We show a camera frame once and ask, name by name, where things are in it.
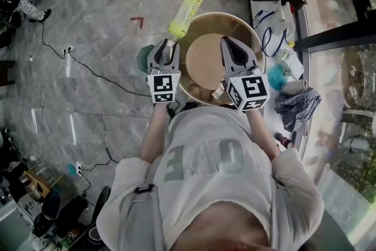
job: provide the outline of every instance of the shoe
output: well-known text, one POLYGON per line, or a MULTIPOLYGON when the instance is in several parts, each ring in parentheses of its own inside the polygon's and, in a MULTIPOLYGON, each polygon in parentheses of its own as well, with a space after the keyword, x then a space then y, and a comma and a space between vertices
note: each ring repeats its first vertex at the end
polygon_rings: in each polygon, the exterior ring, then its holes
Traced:
POLYGON ((51 9, 45 10, 45 16, 43 17, 42 20, 39 20, 40 22, 45 22, 46 19, 51 15, 51 9))

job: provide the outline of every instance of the yellow bottle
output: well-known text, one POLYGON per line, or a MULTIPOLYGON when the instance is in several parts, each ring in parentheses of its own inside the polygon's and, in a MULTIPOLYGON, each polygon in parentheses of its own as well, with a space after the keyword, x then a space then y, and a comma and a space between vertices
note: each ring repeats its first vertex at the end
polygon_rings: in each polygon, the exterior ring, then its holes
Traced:
POLYGON ((181 39, 187 34, 192 19, 202 1, 203 0, 183 0, 174 20, 172 20, 169 25, 169 33, 174 36, 174 40, 181 39))

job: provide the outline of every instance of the gray t-shirt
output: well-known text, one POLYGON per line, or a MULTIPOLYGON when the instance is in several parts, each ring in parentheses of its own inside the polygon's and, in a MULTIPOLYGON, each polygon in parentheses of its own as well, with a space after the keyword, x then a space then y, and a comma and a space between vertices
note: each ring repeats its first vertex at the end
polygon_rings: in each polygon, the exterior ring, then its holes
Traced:
MULTIPOLYGON (((200 212, 219 201, 249 210, 275 249, 297 250, 319 226, 323 201, 296 149, 270 162, 251 141, 244 113, 214 106, 192 109, 172 120, 167 137, 168 148, 154 179, 167 250, 200 212), (272 176, 284 185, 277 185, 272 176)), ((142 184, 149 166, 138 158, 122 160, 109 200, 120 190, 127 195, 142 184)), ((111 250, 116 250, 118 211, 119 205, 111 202, 97 221, 111 250)))

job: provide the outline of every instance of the marble floor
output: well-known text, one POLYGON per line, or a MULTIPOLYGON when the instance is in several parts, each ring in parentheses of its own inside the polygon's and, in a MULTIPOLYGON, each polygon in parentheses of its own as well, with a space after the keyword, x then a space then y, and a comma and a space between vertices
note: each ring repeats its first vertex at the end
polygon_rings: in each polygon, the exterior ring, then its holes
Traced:
MULTIPOLYGON (((36 6, 52 9, 43 38, 56 51, 73 46, 73 55, 97 74, 148 93, 135 56, 166 36, 181 1, 42 0, 36 6), (145 18, 142 29, 130 20, 136 16, 145 18)), ((199 13, 210 11, 249 21, 246 0, 204 0, 199 13)), ((9 54, 16 60, 16 82, 7 88, 4 115, 22 153, 39 157, 42 151, 41 160, 63 173, 77 160, 88 168, 106 162, 106 147, 115 160, 137 154, 152 113, 150 98, 126 93, 73 60, 59 59, 41 37, 41 24, 25 22, 9 54)), ((112 184, 115 164, 98 166, 92 174, 88 200, 94 203, 101 189, 112 184)), ((88 185, 77 178, 72 181, 82 192, 88 185)))

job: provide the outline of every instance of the electrical outlet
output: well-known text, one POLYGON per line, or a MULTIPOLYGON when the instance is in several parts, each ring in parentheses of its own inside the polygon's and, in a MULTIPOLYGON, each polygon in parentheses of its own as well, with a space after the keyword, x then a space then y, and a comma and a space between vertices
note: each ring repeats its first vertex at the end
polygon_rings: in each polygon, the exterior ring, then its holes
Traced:
POLYGON ((82 176, 82 165, 83 165, 83 163, 82 163, 82 161, 76 161, 76 173, 77 173, 77 175, 79 175, 79 176, 82 176))
POLYGON ((75 50, 74 46, 70 45, 63 49, 63 54, 68 54, 70 52, 73 52, 75 50))

